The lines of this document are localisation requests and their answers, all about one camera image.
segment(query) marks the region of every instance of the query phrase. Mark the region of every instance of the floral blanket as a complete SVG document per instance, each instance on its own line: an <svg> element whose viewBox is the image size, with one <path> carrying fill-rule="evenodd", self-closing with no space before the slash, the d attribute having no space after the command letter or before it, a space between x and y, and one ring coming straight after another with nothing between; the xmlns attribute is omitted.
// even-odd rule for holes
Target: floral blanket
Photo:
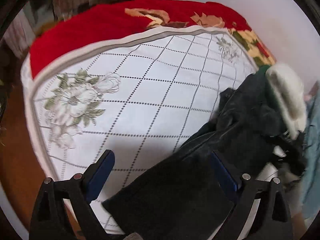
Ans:
<svg viewBox="0 0 320 240"><path fill-rule="evenodd" d="M47 176L70 179L106 149L115 153L91 203L108 233L122 231L101 202L170 156L210 119L220 92L238 88L257 70L227 29L154 22L149 27L159 26L147 32L58 57L34 79L29 58L21 70L29 134Z"/></svg>
<svg viewBox="0 0 320 240"><path fill-rule="evenodd" d="M31 73L36 77L53 60L94 42L120 39L159 26L192 25L227 28L258 66L275 62L247 21L229 7L215 2L133 0L97 5L44 33L30 48Z"/></svg>

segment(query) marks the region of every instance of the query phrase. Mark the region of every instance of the pile of clothes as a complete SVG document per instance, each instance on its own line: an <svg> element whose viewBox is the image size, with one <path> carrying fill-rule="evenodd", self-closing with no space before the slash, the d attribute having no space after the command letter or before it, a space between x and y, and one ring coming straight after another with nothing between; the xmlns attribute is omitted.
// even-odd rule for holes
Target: pile of clothes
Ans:
<svg viewBox="0 0 320 240"><path fill-rule="evenodd" d="M234 206L216 179L211 152L218 150L251 178L272 163L284 175L300 179L306 168L306 120L299 77L284 64L262 66L237 90L220 93L216 115L180 149L103 207L125 233L138 233L144 240L207 239ZM284 156L274 154L275 146Z"/></svg>

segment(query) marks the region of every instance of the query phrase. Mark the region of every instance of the black cloth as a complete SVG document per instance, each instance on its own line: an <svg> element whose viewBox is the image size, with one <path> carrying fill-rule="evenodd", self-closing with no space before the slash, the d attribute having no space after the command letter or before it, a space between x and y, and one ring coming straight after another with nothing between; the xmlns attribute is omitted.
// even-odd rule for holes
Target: black cloth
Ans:
<svg viewBox="0 0 320 240"><path fill-rule="evenodd" d="M284 136L268 138L271 143L279 145L286 153L285 157L272 156L271 162L278 170L283 167L284 163L287 163L291 173L302 176L307 166L307 160L303 156L304 136L304 133L299 132L296 140L284 138Z"/></svg>
<svg viewBox="0 0 320 240"><path fill-rule="evenodd" d="M125 233L144 240L205 240L233 208L211 166L212 150L255 178L273 155L266 138L282 133L258 71L220 94L217 121L205 124L169 158L103 202Z"/></svg>

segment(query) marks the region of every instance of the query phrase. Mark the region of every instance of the white mattress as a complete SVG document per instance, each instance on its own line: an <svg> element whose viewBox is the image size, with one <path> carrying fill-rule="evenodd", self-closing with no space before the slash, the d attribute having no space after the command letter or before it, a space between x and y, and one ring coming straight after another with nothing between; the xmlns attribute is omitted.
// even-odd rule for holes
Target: white mattress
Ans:
<svg viewBox="0 0 320 240"><path fill-rule="evenodd" d="M115 166L91 207L106 232L122 233L101 202L178 149L210 119L219 93L256 69L227 30L200 26L90 44L34 80L28 57L21 79L35 153L47 176L64 180L113 150Z"/></svg>

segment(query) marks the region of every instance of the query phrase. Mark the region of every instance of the wooden floor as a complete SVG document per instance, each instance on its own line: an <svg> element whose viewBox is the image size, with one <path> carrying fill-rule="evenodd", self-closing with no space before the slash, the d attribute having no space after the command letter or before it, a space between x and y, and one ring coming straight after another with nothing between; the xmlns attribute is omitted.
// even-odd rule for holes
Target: wooden floor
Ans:
<svg viewBox="0 0 320 240"><path fill-rule="evenodd" d="M21 61L11 57L10 67L14 68L14 71L11 70L14 78L1 122L0 181L17 216L29 230L33 205L45 174L33 152L28 134L20 66ZM70 215L69 218L74 231L79 231L75 219Z"/></svg>

